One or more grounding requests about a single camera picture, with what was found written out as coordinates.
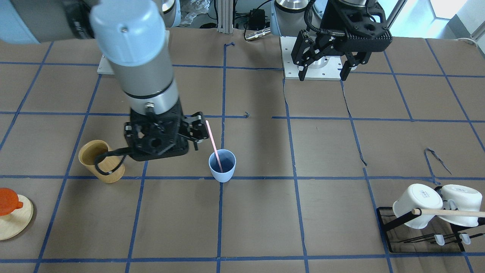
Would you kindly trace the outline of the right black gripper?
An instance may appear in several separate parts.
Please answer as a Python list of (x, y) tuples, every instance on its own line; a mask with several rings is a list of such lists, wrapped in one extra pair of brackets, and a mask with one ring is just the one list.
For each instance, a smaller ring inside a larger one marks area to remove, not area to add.
[(130, 149), (128, 156), (140, 162), (187, 154), (189, 141), (198, 150), (199, 142), (208, 139), (208, 130), (201, 111), (186, 117), (177, 102), (162, 114), (151, 109), (145, 115), (131, 110), (124, 137)]

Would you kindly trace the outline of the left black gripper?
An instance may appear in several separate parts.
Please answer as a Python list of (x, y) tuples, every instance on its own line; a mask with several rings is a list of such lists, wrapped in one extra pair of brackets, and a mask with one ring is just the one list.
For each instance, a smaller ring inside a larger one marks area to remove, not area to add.
[(383, 52), (393, 41), (386, 15), (376, 0), (329, 0), (320, 26), (310, 19), (315, 0), (304, 10), (305, 29), (299, 31), (291, 57), (304, 81), (309, 66), (324, 56), (346, 56), (340, 77), (346, 81), (352, 68), (367, 64), (373, 52)]

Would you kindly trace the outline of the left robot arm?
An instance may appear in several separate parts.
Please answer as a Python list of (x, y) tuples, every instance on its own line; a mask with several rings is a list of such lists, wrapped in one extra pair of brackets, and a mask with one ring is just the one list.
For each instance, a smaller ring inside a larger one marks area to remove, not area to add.
[(345, 81), (393, 41), (376, 0), (274, 0), (270, 30), (280, 37), (285, 77)]

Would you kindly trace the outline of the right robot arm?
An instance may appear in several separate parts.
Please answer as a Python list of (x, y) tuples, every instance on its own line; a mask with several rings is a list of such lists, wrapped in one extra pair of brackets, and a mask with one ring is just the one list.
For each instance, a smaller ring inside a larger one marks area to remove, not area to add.
[(104, 157), (178, 157), (208, 138), (205, 118), (183, 114), (165, 23), (152, 0), (2, 0), (1, 40), (95, 39), (130, 104), (127, 147)]

